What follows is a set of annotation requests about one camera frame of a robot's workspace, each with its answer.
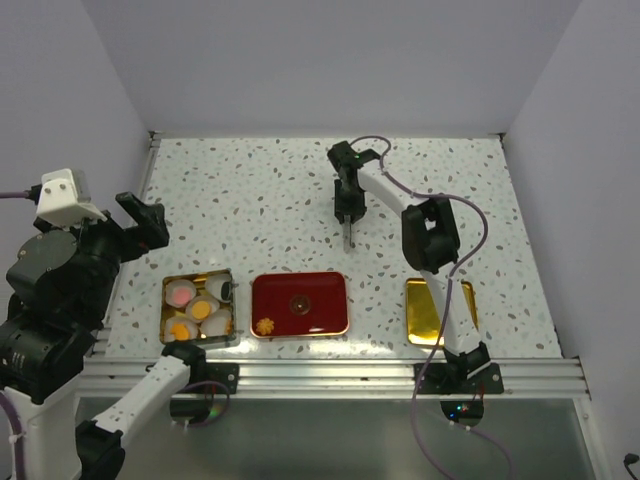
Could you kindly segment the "silver metal tongs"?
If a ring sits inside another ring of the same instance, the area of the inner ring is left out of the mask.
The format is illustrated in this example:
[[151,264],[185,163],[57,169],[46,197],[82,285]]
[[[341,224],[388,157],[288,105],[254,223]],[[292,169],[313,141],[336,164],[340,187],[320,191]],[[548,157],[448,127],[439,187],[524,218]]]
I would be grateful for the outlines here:
[[344,250],[350,252],[354,249],[353,222],[350,217],[345,217],[343,223]]

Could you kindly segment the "pink round cookie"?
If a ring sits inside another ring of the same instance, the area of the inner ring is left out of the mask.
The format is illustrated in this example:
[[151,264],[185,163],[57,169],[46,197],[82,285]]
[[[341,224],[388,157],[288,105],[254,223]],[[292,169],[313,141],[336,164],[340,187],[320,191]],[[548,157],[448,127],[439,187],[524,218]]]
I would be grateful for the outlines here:
[[193,291],[190,288],[178,286],[170,291],[167,297],[167,303],[176,308],[183,308],[192,300],[192,298]]

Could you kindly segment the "round yellow biscuit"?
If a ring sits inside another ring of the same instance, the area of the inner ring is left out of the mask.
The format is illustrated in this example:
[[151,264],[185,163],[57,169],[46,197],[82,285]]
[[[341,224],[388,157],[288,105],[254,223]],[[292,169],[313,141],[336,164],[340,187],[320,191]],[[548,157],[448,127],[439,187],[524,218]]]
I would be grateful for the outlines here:
[[212,314],[211,303],[207,300],[198,300],[192,304],[190,313],[194,320],[204,321]]

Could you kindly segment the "black sandwich cookie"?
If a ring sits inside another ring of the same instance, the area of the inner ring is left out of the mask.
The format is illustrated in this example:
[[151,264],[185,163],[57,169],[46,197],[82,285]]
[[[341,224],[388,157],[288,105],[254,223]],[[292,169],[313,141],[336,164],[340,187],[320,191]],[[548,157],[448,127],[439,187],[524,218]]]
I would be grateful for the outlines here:
[[216,287],[216,293],[221,302],[229,303],[233,296],[233,284],[228,281],[219,283]]

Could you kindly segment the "orange leaf cookie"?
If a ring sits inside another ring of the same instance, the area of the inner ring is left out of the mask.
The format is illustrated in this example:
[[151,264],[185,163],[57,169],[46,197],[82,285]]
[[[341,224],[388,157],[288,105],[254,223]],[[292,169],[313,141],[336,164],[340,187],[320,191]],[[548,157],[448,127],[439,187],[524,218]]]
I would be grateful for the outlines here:
[[191,339],[191,332],[183,323],[173,324],[170,329],[170,334],[176,341],[186,341]]

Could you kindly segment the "yellow swirl cookie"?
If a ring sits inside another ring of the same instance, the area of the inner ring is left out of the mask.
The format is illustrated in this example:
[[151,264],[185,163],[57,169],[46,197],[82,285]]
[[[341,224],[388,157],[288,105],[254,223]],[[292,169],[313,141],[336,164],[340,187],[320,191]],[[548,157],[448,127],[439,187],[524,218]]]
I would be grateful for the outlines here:
[[254,330],[259,336],[269,336],[274,331],[274,328],[275,323],[273,320],[263,318],[256,323]]

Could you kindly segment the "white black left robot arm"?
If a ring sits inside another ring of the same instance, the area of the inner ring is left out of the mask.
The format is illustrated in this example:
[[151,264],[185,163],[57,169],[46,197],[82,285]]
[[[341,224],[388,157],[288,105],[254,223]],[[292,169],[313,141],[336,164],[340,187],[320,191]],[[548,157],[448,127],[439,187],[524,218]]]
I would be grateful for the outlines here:
[[130,192],[116,200],[132,226],[120,226],[93,205],[67,205],[53,218],[38,213],[36,234],[7,272],[13,293],[1,326],[1,407],[16,479],[115,478],[129,442],[150,417],[174,394],[207,383],[205,352],[176,342],[110,410],[75,419],[85,357],[121,266],[170,240],[161,204]]

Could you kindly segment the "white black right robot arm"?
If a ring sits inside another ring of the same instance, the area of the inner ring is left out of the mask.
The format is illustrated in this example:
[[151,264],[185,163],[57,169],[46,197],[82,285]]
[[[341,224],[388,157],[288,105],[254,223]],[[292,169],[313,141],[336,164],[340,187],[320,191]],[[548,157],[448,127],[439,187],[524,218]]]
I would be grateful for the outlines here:
[[[470,200],[454,194],[423,193],[410,188],[385,165],[391,142],[382,153],[358,151],[353,141],[341,141],[328,150],[327,157],[337,179],[334,181],[334,216],[344,230],[347,248],[352,246],[352,226],[366,211],[370,194],[397,214],[401,221],[402,252],[409,266],[425,280],[440,316],[436,339],[444,343],[445,379],[451,389],[468,392],[481,380],[481,371],[491,363],[488,347],[475,327],[466,301],[459,268],[473,257],[488,238],[488,220]],[[465,255],[452,208],[459,202],[480,217],[482,232],[478,244]]]

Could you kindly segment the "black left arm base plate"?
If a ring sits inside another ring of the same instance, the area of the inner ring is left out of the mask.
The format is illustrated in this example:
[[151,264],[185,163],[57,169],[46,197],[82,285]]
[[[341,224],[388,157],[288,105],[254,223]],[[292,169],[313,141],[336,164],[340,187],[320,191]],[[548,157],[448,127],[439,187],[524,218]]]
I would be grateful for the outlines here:
[[239,379],[239,364],[207,363],[189,380],[185,390],[205,395],[235,395]]

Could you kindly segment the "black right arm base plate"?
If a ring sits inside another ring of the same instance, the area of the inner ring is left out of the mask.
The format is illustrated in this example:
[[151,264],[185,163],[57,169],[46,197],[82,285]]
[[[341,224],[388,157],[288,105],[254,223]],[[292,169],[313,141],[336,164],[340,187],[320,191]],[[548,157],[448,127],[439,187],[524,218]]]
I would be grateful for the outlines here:
[[419,395],[500,395],[505,392],[500,366],[490,363],[479,373],[464,379],[456,379],[448,373],[446,363],[431,363],[421,374],[422,363],[413,365],[414,380],[419,381]]

